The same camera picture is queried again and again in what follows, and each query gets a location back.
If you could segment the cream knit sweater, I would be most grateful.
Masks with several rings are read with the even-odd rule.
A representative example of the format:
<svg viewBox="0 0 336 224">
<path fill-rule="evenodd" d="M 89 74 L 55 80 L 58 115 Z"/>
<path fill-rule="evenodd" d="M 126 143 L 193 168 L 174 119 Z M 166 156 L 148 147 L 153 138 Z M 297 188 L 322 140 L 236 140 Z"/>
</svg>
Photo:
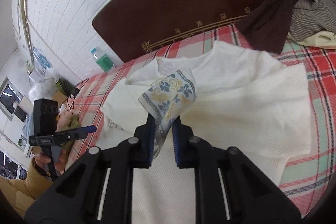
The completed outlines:
<svg viewBox="0 0 336 224">
<path fill-rule="evenodd" d="M 101 112 L 101 148 L 133 136 L 148 115 L 158 122 L 153 165 L 134 172 L 133 223 L 195 221 L 194 171 L 174 161 L 175 118 L 214 147 L 238 147 L 275 184 L 291 157 L 311 151 L 315 129 L 303 64 L 221 41 L 198 57 L 157 57 L 121 79 Z"/>
</svg>

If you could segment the left tan jacket sleeve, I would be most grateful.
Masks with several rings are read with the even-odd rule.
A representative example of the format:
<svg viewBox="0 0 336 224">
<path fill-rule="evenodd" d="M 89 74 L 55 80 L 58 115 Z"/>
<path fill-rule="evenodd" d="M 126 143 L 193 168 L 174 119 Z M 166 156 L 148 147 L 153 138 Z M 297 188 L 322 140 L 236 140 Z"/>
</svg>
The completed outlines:
<svg viewBox="0 0 336 224">
<path fill-rule="evenodd" d="M 36 164 L 35 158 L 31 159 L 25 179 L 8 179 L 1 176 L 1 192 L 11 207 L 23 218 L 26 210 L 50 186 L 52 180 L 44 169 Z"/>
</svg>

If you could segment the plaid bed blanket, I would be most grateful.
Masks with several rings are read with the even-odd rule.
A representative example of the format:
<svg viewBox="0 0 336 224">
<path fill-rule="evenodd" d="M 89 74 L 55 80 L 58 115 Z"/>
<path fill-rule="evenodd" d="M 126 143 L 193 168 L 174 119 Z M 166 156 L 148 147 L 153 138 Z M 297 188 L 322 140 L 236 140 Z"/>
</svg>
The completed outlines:
<svg viewBox="0 0 336 224">
<path fill-rule="evenodd" d="M 83 126 L 69 163 L 89 147 L 113 147 L 146 122 L 142 94 L 215 147 L 239 147 L 307 215 L 335 173 L 335 51 L 286 41 L 254 51 L 234 26 L 176 42 L 84 83 Z"/>
</svg>

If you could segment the green label water bottle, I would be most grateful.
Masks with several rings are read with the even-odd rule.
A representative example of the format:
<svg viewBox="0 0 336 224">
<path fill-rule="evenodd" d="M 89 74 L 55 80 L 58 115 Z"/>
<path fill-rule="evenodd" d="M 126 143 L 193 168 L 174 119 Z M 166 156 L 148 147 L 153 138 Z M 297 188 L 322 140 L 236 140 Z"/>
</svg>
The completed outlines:
<svg viewBox="0 0 336 224">
<path fill-rule="evenodd" d="M 94 57 L 94 60 L 96 61 L 97 65 L 104 71 L 108 72 L 111 71 L 114 67 L 113 61 L 110 59 L 110 57 L 100 50 L 100 48 L 93 48 L 91 50 L 91 53 Z"/>
</svg>

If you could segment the dark brown garment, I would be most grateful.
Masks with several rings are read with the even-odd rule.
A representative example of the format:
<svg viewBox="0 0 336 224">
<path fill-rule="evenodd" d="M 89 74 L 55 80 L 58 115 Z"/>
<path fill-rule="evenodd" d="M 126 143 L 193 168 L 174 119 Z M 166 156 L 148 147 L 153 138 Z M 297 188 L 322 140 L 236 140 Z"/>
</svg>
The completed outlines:
<svg viewBox="0 0 336 224">
<path fill-rule="evenodd" d="M 298 0 L 264 0 L 235 26 L 252 48 L 280 54 L 297 2 Z"/>
</svg>

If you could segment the pale yellow garment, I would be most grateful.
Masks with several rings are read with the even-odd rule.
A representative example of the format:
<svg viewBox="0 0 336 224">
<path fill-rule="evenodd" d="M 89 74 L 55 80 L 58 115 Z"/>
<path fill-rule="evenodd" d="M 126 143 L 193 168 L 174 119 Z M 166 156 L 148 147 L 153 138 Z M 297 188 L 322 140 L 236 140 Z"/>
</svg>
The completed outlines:
<svg viewBox="0 0 336 224">
<path fill-rule="evenodd" d="M 296 42 L 297 44 L 305 47 L 316 47 L 325 50 L 335 50 L 336 49 L 336 36 L 335 33 L 329 31 L 320 31 L 316 34 L 304 38 L 303 40 L 296 40 L 290 33 L 288 33 L 287 38 Z"/>
</svg>

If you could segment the grey striped garment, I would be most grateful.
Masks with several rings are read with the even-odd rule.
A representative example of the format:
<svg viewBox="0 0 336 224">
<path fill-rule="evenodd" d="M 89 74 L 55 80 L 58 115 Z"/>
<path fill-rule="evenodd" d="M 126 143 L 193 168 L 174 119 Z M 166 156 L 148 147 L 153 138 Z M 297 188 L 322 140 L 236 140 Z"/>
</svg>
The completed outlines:
<svg viewBox="0 0 336 224">
<path fill-rule="evenodd" d="M 298 0 L 291 16 L 289 37 L 302 42 L 321 31 L 335 34 L 335 0 Z"/>
</svg>

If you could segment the window frame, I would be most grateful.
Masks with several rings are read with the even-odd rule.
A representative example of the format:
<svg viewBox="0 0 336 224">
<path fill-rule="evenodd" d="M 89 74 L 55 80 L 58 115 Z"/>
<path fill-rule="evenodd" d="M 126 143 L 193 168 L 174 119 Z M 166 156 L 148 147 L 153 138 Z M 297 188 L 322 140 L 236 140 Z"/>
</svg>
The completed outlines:
<svg viewBox="0 0 336 224">
<path fill-rule="evenodd" d="M 6 77 L 1 84 L 1 112 L 3 112 L 6 118 L 10 121 L 13 120 L 15 109 L 22 98 L 23 95 L 21 92 Z"/>
</svg>

